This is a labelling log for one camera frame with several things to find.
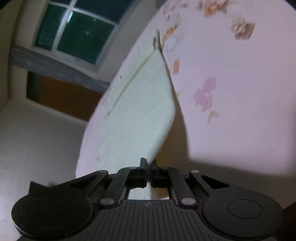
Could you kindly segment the pale green cloth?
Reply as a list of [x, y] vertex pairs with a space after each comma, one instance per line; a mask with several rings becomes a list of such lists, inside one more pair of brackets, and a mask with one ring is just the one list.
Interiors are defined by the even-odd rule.
[[136, 46], [112, 84], [99, 135], [99, 168], [115, 173], [141, 158], [151, 164], [173, 124], [176, 107], [167, 64], [155, 30]]

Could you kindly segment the pink floral bed blanket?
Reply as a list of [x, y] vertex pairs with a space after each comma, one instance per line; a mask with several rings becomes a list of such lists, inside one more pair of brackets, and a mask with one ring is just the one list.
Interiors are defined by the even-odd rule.
[[295, 202], [295, 9], [286, 1], [168, 1], [86, 126], [76, 177], [99, 168], [105, 102], [142, 40], [159, 32], [176, 114], [155, 159]]

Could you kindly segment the window with white frame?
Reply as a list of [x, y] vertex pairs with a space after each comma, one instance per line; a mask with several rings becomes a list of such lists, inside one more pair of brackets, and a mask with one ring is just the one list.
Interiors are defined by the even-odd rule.
[[32, 49], [97, 72], [139, 1], [47, 1]]

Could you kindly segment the grey left curtain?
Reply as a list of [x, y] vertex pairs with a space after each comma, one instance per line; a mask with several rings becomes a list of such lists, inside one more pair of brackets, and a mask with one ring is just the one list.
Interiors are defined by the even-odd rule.
[[107, 82], [96, 80], [73, 67], [20, 46], [10, 47], [9, 63], [29, 72], [80, 85], [100, 94], [104, 94], [109, 87]]

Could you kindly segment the brown wooden door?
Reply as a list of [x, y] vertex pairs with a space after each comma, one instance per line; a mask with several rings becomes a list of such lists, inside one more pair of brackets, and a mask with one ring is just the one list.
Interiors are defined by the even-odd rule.
[[27, 74], [26, 98], [56, 111], [88, 121], [102, 94], [51, 77]]

